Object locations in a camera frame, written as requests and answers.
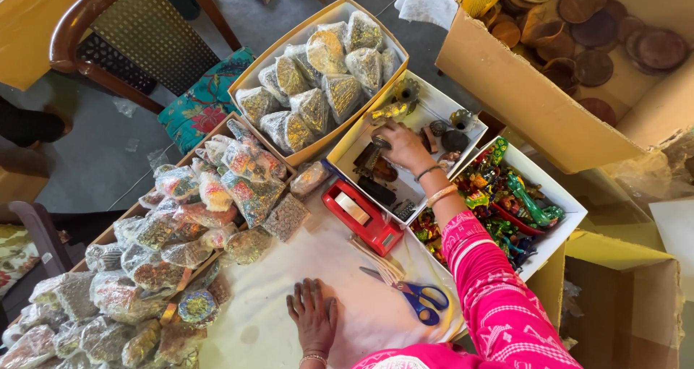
woman's right hand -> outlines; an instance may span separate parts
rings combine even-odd
[[[436,164],[427,152],[419,136],[403,123],[388,122],[371,132],[371,136],[380,136],[388,141],[392,150],[381,150],[381,154],[394,164],[408,169],[413,175],[420,175]]]

woman's hand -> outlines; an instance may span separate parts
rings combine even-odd
[[[427,152],[419,136],[403,123],[388,122],[371,132],[371,136],[380,136],[388,141],[392,150],[381,150],[381,154],[392,163],[403,166],[413,175],[420,175],[436,164]]]
[[[303,286],[296,283],[294,296],[287,296],[287,308],[299,329],[304,356],[319,355],[327,359],[337,328],[337,300],[329,297],[324,302],[321,284],[317,279],[312,282],[308,278],[304,279]]]

pink kurta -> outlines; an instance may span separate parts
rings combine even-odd
[[[353,369],[581,367],[472,212],[464,211],[446,225],[441,244],[477,355],[456,353],[448,343],[421,344],[373,353]]]

white tablecloth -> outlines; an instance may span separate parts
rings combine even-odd
[[[446,292],[450,306],[439,313],[436,327],[421,324],[401,293],[359,270],[370,263],[346,242],[351,232],[325,208],[322,193],[306,203],[312,216],[295,238],[287,243],[275,240],[263,258],[251,265],[223,269],[232,286],[232,299],[208,329],[201,347],[201,369],[297,368],[302,351],[285,297],[305,277],[322,279],[327,285],[325,296],[338,299],[331,368],[350,368],[380,349],[443,342],[464,330],[453,278],[421,248],[411,231],[406,231],[391,255],[405,271],[406,281],[434,284]]]
[[[408,21],[431,22],[446,30],[458,11],[455,0],[396,0],[400,18]]]

bangle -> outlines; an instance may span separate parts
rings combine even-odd
[[[426,174],[426,173],[429,172],[429,171],[435,170],[435,169],[437,169],[437,168],[443,170],[438,164],[435,165],[435,166],[431,166],[431,167],[429,167],[428,169],[424,170],[424,172],[422,172],[420,175],[417,175],[417,178],[415,178],[414,181],[415,181],[416,183],[419,183],[419,179],[421,179],[421,178],[424,176],[424,174]]]
[[[306,356],[304,356],[303,358],[301,358],[301,361],[299,361],[299,366],[301,366],[301,364],[303,364],[304,361],[307,361],[309,359],[315,359],[317,361],[320,361],[321,364],[323,364],[323,367],[327,369],[327,361],[325,360],[325,358],[323,358],[322,356],[319,356],[319,355],[306,355]]]
[[[450,185],[449,187],[446,187],[443,190],[439,190],[438,193],[434,194],[431,198],[427,200],[427,207],[431,208],[434,204],[436,204],[436,201],[440,200],[445,196],[448,196],[454,191],[458,191],[458,187],[456,185]]]

